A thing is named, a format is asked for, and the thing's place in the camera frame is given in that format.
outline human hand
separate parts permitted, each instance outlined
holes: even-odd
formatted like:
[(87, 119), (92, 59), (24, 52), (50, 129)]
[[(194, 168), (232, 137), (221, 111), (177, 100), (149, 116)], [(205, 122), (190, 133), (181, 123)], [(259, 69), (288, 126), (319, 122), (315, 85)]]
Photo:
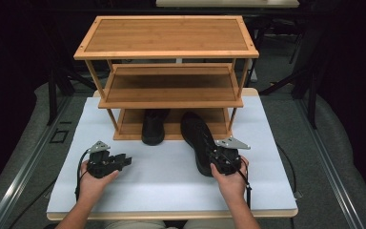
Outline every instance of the human hand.
[(118, 176), (118, 171), (114, 171), (111, 174), (96, 178), (87, 172), (88, 161), (84, 161), (81, 165), (81, 177), (79, 199), (87, 201), (88, 204), (94, 205), (102, 196), (106, 186), (115, 180)]
[[(244, 156), (241, 158), (242, 163), (240, 171), (246, 176), (249, 161)], [(225, 199), (227, 204), (238, 203), (245, 200), (243, 195), (245, 193), (246, 183), (238, 172), (225, 176), (218, 172), (214, 164), (211, 164), (211, 171), (213, 177), (218, 182), (219, 191), (221, 192), (222, 197)]]

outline black shoe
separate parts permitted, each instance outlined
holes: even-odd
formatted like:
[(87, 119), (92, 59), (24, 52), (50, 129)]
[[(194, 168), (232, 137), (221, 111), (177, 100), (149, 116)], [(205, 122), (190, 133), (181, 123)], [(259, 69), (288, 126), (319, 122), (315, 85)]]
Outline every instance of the black shoe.
[(147, 109), (142, 124), (142, 142), (147, 145), (157, 145), (165, 138), (163, 121), (168, 116), (170, 109)]
[(180, 122), (180, 131), (185, 141), (194, 149), (198, 171), (212, 177), (210, 155), (217, 147), (205, 121), (193, 112), (186, 112)]

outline person's left hand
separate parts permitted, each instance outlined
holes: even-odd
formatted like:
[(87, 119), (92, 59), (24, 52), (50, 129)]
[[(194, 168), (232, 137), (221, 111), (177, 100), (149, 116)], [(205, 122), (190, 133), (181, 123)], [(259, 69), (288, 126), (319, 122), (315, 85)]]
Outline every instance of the person's left hand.
[(80, 181), (79, 199), (89, 200), (94, 205), (102, 196), (106, 186), (117, 178), (118, 171), (102, 178), (96, 178), (87, 172), (87, 167), (88, 161), (86, 160), (81, 165), (81, 175), (83, 176)]

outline person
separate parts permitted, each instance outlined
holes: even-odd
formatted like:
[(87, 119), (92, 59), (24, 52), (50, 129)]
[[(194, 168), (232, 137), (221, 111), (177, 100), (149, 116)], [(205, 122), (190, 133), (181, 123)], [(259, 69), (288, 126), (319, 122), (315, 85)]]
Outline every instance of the person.
[[(249, 161), (243, 156), (241, 164), (241, 172), (246, 173), (246, 167)], [(249, 209), (244, 198), (245, 181), (239, 173), (232, 175), (221, 175), (217, 171), (215, 165), (211, 164), (213, 177), (218, 182), (218, 187), (222, 197), (225, 199), (229, 210), (231, 211), (232, 219), (190, 219), (185, 224), (185, 229), (190, 228), (236, 228), (236, 229), (258, 229), (260, 228), (254, 215)], [(82, 178), (80, 182), (79, 199), (76, 201), (70, 212), (57, 225), (57, 229), (62, 228), (84, 228), (88, 220), (88, 216), (94, 204), (102, 196), (106, 186), (115, 180), (119, 174), (114, 171), (111, 174), (95, 178), (87, 171), (87, 161), (82, 163), (81, 173)], [(152, 228), (162, 229), (166, 228), (163, 221), (132, 221), (119, 220), (110, 223), (106, 228), (111, 229), (125, 229), (125, 228)]]

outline bottom shelf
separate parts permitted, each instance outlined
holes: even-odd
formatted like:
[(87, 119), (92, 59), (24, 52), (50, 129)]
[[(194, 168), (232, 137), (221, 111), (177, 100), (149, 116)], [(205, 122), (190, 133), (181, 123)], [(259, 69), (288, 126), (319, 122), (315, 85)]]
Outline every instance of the bottom shelf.
[[(223, 139), (232, 135), (228, 130), (230, 118), (227, 108), (171, 109), (164, 122), (165, 140), (182, 140), (180, 119), (184, 113), (192, 111), (201, 116), (210, 128), (214, 139)], [(121, 109), (118, 118), (119, 131), (114, 140), (141, 140), (144, 109)]]

